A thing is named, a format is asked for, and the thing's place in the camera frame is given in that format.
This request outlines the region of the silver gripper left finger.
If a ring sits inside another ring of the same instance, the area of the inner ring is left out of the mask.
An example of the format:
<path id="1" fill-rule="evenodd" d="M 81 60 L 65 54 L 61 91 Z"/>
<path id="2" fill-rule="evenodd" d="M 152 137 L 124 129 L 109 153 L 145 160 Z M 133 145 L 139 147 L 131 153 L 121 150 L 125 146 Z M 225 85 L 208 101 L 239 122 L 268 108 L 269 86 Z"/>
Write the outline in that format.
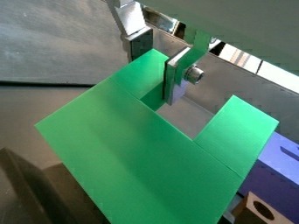
<path id="1" fill-rule="evenodd" d="M 145 24 L 136 0 L 106 0 L 106 6 L 120 30 L 128 61 L 133 61 L 153 48 L 153 29 Z"/>

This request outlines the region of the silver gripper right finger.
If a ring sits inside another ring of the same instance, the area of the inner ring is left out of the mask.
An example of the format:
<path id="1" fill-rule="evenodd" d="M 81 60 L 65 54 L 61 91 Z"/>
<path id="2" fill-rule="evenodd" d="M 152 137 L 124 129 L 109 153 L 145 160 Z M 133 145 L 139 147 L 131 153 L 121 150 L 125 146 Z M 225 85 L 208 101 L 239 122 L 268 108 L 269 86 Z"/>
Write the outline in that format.
<path id="1" fill-rule="evenodd" d="M 196 85 L 203 71 L 196 62 L 208 51 L 211 35 L 196 29 L 184 31 L 187 46 L 164 62 L 163 99 L 172 105 L 185 93 L 187 84 Z"/>

